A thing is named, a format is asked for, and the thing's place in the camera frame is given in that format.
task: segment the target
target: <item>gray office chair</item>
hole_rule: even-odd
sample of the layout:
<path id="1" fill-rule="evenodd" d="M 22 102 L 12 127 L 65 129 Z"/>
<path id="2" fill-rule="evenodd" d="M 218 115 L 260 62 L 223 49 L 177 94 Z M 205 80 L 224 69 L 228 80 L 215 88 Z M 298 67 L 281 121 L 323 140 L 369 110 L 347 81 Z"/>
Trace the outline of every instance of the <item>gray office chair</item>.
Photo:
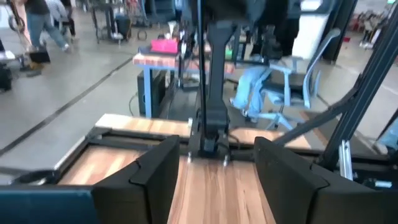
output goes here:
<path id="1" fill-rule="evenodd" d="M 314 72 L 315 65 L 322 56 L 330 41 L 341 34 L 339 29 L 332 29 L 322 43 L 317 48 L 306 73 L 298 73 L 295 69 L 290 69 L 280 65 L 270 65 L 273 71 L 266 80 L 259 80 L 256 84 L 262 85 L 261 94 L 267 94 L 268 98 L 274 105 L 279 105 L 278 112 L 269 111 L 268 113 L 260 113 L 258 118 L 271 119 L 272 122 L 267 129 L 276 129 L 279 124 L 283 124 L 287 129 L 293 129 L 290 121 L 303 123 L 304 120 L 291 118 L 283 114 L 285 106 L 294 106 L 299 108 L 310 109 L 311 99 L 316 97 L 321 71 Z"/>

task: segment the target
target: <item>chair armrest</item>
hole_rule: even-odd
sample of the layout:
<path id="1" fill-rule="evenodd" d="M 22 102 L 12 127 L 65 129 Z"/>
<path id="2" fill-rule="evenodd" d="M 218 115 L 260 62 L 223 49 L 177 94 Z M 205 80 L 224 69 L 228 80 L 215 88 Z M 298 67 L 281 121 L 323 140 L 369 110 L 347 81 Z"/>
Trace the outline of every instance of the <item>chair armrest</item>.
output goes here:
<path id="1" fill-rule="evenodd" d="M 293 61 L 293 69 L 297 72 L 297 62 L 304 60 L 302 57 L 291 56 L 290 59 Z"/>
<path id="2" fill-rule="evenodd" d="M 277 71 L 283 72 L 283 74 L 285 74 L 285 75 L 290 75 L 291 73 L 294 72 L 294 70 L 290 69 L 289 67 L 285 67 L 285 66 L 282 66 L 282 65 L 277 65 L 277 64 L 274 64 L 274 63 L 270 63 L 269 64 L 269 68 L 271 68 L 273 70 L 277 70 Z"/>

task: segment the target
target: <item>metal bracket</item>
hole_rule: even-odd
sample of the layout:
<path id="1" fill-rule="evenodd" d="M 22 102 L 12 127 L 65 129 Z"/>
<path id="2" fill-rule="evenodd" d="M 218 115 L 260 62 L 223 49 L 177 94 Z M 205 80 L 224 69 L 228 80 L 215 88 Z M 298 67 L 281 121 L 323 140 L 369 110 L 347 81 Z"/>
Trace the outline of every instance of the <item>metal bracket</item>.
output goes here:
<path id="1" fill-rule="evenodd" d="M 90 141 L 92 139 L 102 139 L 104 134 L 108 134 L 112 131 L 111 128 L 93 128 L 87 135 L 86 138 Z"/>
<path id="2" fill-rule="evenodd" d="M 339 163 L 340 163 L 340 175 L 349 180 L 353 180 L 353 167 L 351 164 L 351 148 L 349 141 L 342 140 L 340 147 L 338 148 Z"/>

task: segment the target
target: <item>gray floor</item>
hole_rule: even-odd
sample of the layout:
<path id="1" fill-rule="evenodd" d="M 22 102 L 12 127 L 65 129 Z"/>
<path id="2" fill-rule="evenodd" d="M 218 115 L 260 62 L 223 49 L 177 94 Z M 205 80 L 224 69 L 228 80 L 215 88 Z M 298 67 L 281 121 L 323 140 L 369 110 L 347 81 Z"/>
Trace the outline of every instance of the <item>gray floor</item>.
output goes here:
<path id="1" fill-rule="evenodd" d="M 0 157 L 0 167 L 53 167 L 104 113 L 130 114 L 128 102 L 137 92 L 136 77 L 141 72 L 139 67 L 127 63 L 93 91 L 87 93 L 87 89 L 129 60 L 137 52 L 138 46 L 146 45 L 148 42 L 132 39 L 120 47 L 105 41 L 98 45 L 88 15 L 76 14 L 76 25 L 80 41 L 72 54 L 62 53 L 49 40 L 52 63 L 45 68 L 43 75 L 15 80 L 13 90 L 0 95 L 0 149 L 45 121 L 40 130 Z M 148 40 L 156 37 L 159 32 L 159 29 L 149 30 Z M 0 31 L 0 38 L 8 50 L 22 52 L 17 35 L 11 31 Z M 354 48 L 354 43 L 345 45 L 341 58 L 348 58 L 349 54 L 360 54 L 364 55 L 363 57 L 370 55 L 370 52 L 358 53 Z M 323 75 L 319 92 L 321 99 L 314 100 L 312 110 L 325 110 L 352 87 L 358 73 L 364 67 L 363 63 L 347 62 L 355 61 L 355 58 L 356 56 L 349 60 L 339 58 L 338 66 L 335 67 L 322 65 Z M 398 85 L 395 83 L 398 84 L 398 78 L 394 74 L 396 68 L 391 69 L 358 128 L 359 135 L 364 138 L 376 138 L 397 108 L 393 102 L 396 102 L 394 99 L 397 96 Z M 87 94 L 79 99 L 82 93 Z M 233 94 L 232 87 L 227 85 L 225 99 Z M 59 113 L 63 106 L 71 102 L 75 103 Z M 266 101 L 267 110 L 270 104 Z M 131 109 L 138 115 L 136 99 Z M 287 108 L 286 113 L 300 116 L 298 110 L 291 108 Z M 261 121 L 257 127 L 265 128 L 266 125 L 267 121 Z M 324 147 L 314 133 L 308 133 L 306 138 L 312 147 Z M 10 178 L 8 175 L 0 175 L 0 184 Z"/>

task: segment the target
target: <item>wooden tabletop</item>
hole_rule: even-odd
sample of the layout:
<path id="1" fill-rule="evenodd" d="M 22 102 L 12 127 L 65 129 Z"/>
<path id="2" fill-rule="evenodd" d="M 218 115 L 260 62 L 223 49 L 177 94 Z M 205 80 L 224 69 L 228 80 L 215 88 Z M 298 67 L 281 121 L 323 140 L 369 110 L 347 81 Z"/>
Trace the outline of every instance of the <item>wooden tabletop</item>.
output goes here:
<path id="1" fill-rule="evenodd" d="M 189 136 L 187 122 L 133 118 L 105 114 L 97 127 Z M 241 128 L 233 132 L 241 142 L 253 142 L 256 136 L 274 139 L 280 133 Z M 290 146 L 309 147 L 304 138 Z M 59 184 L 90 185 L 130 164 L 142 152 L 90 146 Z M 221 161 L 180 157 L 178 179 L 168 224 L 274 224 L 267 198 L 251 162 L 233 161 L 224 167 Z"/>
<path id="2" fill-rule="evenodd" d="M 163 55 L 142 55 L 140 53 L 136 54 L 132 58 L 134 65 L 149 65 L 153 67 L 167 67 L 167 68 L 177 68 L 178 61 L 175 57 L 163 56 Z M 199 59 L 188 60 L 188 65 L 185 65 L 187 70 L 199 71 Z M 210 61 L 206 61 L 205 69 L 208 71 L 210 68 Z M 224 64 L 225 74 L 233 74 L 235 71 L 235 66 L 233 63 L 226 62 Z"/>
<path id="3" fill-rule="evenodd" d="M 142 131 L 157 134 L 178 134 L 179 136 L 189 137 L 190 126 L 188 122 L 172 121 L 162 119 L 147 119 L 119 114 L 104 114 L 95 126 L 113 128 L 120 130 Z M 254 128 L 238 128 L 231 131 L 241 142 L 252 144 L 257 136 L 262 136 L 273 140 L 283 133 L 278 131 L 266 131 Z M 301 136 L 287 144 L 289 147 L 310 148 L 304 136 Z"/>

